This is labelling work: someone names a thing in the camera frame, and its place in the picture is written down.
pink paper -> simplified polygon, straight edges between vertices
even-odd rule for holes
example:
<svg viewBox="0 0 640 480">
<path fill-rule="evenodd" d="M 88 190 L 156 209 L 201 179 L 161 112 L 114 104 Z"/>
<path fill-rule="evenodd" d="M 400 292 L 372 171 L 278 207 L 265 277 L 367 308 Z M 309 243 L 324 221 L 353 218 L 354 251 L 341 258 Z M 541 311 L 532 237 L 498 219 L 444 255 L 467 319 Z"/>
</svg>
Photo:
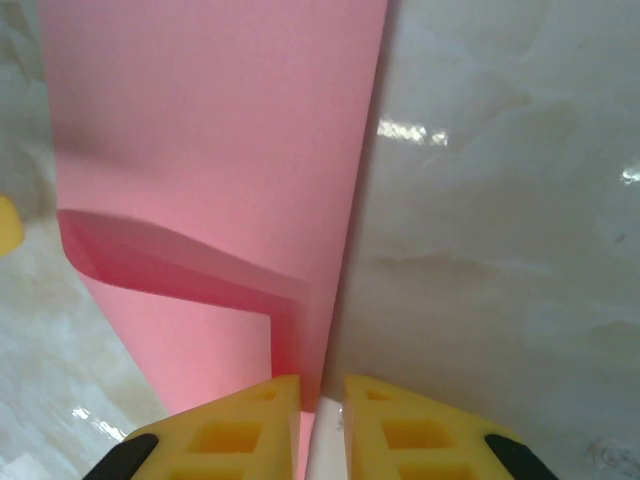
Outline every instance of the pink paper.
<svg viewBox="0 0 640 480">
<path fill-rule="evenodd" d="M 172 413 L 300 374 L 303 471 L 386 0 L 40 3 L 70 261 Z"/>
</svg>

white marble table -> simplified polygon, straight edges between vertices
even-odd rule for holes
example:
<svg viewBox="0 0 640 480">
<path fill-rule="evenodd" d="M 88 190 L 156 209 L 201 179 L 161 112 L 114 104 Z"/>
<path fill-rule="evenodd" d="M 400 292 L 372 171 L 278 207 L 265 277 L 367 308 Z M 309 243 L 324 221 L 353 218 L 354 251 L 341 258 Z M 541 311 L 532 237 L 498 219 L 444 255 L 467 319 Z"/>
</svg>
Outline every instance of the white marble table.
<svg viewBox="0 0 640 480">
<path fill-rule="evenodd" d="M 62 254 L 34 12 L 0 3 L 27 227 L 0 259 L 0 480 L 80 478 L 165 414 Z M 587 450 L 640 457 L 640 3 L 405 0 L 386 37 L 311 478 L 345 477 L 345 372 L 507 424 L 562 479 L 625 478 Z"/>
</svg>

black rubber tip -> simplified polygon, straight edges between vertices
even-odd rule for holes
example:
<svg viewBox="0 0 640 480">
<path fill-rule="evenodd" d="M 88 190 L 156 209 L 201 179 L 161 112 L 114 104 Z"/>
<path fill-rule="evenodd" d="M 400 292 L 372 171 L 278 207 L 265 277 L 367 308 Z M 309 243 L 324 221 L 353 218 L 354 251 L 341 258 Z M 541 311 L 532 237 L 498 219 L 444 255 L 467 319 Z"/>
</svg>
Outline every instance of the black rubber tip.
<svg viewBox="0 0 640 480">
<path fill-rule="evenodd" d="M 145 433 L 116 445 L 84 480 L 131 480 L 158 444 L 158 437 Z"/>
<path fill-rule="evenodd" d="M 496 434 L 484 440 L 515 480 L 558 480 L 526 445 Z"/>
</svg>

paper sheet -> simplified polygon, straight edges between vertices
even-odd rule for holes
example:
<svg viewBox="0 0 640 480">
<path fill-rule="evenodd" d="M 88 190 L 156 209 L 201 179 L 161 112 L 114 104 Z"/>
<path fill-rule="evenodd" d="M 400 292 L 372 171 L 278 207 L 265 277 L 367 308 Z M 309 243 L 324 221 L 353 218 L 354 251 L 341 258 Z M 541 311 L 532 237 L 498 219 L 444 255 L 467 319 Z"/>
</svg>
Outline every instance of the paper sheet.
<svg viewBox="0 0 640 480">
<path fill-rule="evenodd" d="M 301 374 L 302 474 L 385 7 L 40 6 L 69 259 L 173 413 Z"/>
</svg>

marble surface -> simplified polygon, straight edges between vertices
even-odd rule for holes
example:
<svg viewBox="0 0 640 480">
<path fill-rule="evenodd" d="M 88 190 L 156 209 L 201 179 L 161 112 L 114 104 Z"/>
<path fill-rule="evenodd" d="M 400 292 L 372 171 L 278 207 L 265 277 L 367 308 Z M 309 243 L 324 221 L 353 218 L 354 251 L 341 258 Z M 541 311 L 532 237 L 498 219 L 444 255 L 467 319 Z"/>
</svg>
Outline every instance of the marble surface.
<svg viewBox="0 0 640 480">
<path fill-rule="evenodd" d="M 392 2 L 312 479 L 345 478 L 345 372 L 509 425 L 560 478 L 640 478 L 639 22 L 637 0 Z M 165 411 L 61 250 L 30 2 L 0 3 L 0 85 L 27 229 L 0 259 L 0 480 L 80 478 Z"/>
</svg>

